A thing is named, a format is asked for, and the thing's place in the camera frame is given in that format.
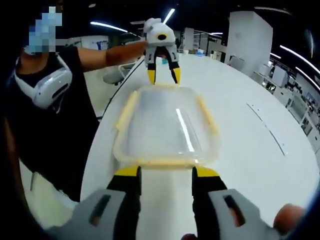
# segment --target finger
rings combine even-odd
[[[302,218],[305,209],[300,206],[286,204],[275,216],[273,227],[282,235],[292,230]]]
[[[198,238],[194,234],[186,234],[184,235],[181,240],[197,240]]]

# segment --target plastic container lid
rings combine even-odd
[[[134,91],[116,124],[115,158],[148,168],[192,168],[217,158],[219,131],[202,98],[178,85]]]

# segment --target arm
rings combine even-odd
[[[16,184],[18,193],[21,194],[22,200],[24,201],[26,206],[28,206],[27,200],[25,197],[24,186],[21,180],[20,163],[19,163],[19,158],[17,154],[15,139],[10,130],[10,126],[7,119],[4,120],[4,133],[5,133],[5,140],[7,145],[7,155],[12,168],[15,184]]]
[[[115,46],[108,50],[78,47],[78,54],[84,72],[88,72],[104,67],[125,64],[129,60],[142,56],[146,46],[146,41],[140,41],[128,45]]]

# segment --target white oval table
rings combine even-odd
[[[317,189],[319,169],[306,135],[287,109],[251,78],[219,61],[180,55],[179,65],[180,84],[203,96],[221,131],[220,155],[206,167],[215,169],[229,189],[237,189],[258,206],[269,225],[287,203],[306,207]],[[173,83],[168,65],[160,58],[156,82]],[[81,200],[105,189],[119,168],[112,153],[115,124],[130,93],[148,84],[143,62],[107,108],[88,155]],[[137,239],[176,240],[196,233],[191,182],[190,170],[142,170]]]

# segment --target ceiling light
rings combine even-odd
[[[316,68],[311,62],[309,62],[307,59],[305,59],[303,56],[301,56],[300,54],[296,53],[295,51],[292,51],[291,49],[280,45],[280,48],[296,55],[298,58],[300,58],[301,60],[303,60],[305,63],[307,63],[310,67],[312,67],[318,74],[320,74],[320,70],[318,68]]]
[[[287,11],[287,10],[282,10],[282,9],[278,9],[278,8],[273,8],[273,7],[266,7],[266,6],[255,6],[254,9],[259,9],[259,10],[269,10],[269,11],[275,11],[275,12],[279,12],[279,13],[284,13],[284,14],[289,14],[292,15],[291,12]]]
[[[134,35],[134,36],[136,36],[136,37],[138,37],[138,38],[141,38],[141,36],[139,36],[139,35],[137,35],[137,34],[135,34],[135,33],[133,33],[133,32],[129,32],[130,34],[132,34],[132,35]]]
[[[270,55],[272,55],[272,56],[274,56],[274,57],[276,57],[276,58],[278,58],[278,59],[281,59],[281,57],[280,57],[280,56],[275,55],[275,54],[274,54],[274,53],[272,53],[272,52],[270,52]]]
[[[314,57],[314,39],[312,38],[312,34],[310,32],[310,53],[311,53],[311,58]]]
[[[138,24],[144,24],[146,21],[131,21],[130,24],[132,25],[138,25]]]
[[[318,84],[316,84],[315,81],[312,80],[311,77],[309,77],[307,74],[305,74],[305,73],[304,73],[300,68],[298,68],[297,66],[296,66],[295,68],[296,68],[300,73],[302,73],[307,79],[309,79],[309,80],[313,83],[313,85],[315,85],[316,88],[320,91],[320,87],[318,86]]]
[[[165,17],[163,23],[166,24],[169,20],[169,18],[171,17],[172,14],[174,14],[175,12],[175,9],[174,8],[171,8],[170,12],[168,13],[168,15]]]
[[[110,29],[116,29],[116,30],[119,30],[119,31],[122,31],[122,32],[125,32],[125,33],[128,32],[127,30],[124,30],[122,28],[119,28],[119,27],[116,27],[116,26],[111,26],[109,24],[105,24],[105,23],[101,23],[101,22],[92,21],[92,22],[90,22],[90,24],[97,25],[97,26],[102,26],[102,27],[106,27],[106,28],[110,28]]]

